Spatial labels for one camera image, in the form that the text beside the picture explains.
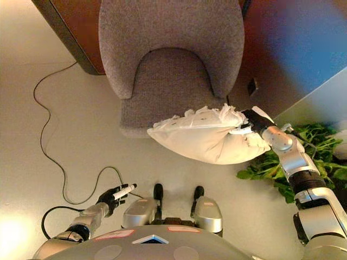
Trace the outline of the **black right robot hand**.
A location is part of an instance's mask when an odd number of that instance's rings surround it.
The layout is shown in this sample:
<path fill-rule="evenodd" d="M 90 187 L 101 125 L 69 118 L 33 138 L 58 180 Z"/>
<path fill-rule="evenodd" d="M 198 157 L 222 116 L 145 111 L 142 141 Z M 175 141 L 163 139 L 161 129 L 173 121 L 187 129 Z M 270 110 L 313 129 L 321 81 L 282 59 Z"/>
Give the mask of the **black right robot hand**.
<path fill-rule="evenodd" d="M 242 124 L 241 128 L 250 127 L 253 132 L 258 133 L 260 136 L 268 127 L 276 126 L 269 118 L 260 115 L 253 109 L 246 109 L 241 111 L 241 113 L 246 117 L 246 122 Z"/>

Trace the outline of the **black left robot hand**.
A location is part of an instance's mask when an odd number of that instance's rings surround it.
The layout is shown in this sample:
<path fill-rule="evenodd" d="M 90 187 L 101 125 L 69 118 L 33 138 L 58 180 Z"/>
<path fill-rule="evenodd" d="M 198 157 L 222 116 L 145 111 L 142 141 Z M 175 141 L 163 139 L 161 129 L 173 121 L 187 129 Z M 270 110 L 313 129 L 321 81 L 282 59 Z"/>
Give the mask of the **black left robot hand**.
<path fill-rule="evenodd" d="M 104 192 L 97 201 L 97 204 L 104 203 L 108 206 L 104 217 L 113 215 L 114 209 L 124 203 L 124 201 L 121 201 L 121 198 L 126 198 L 136 188 L 137 184 L 123 184 Z"/>

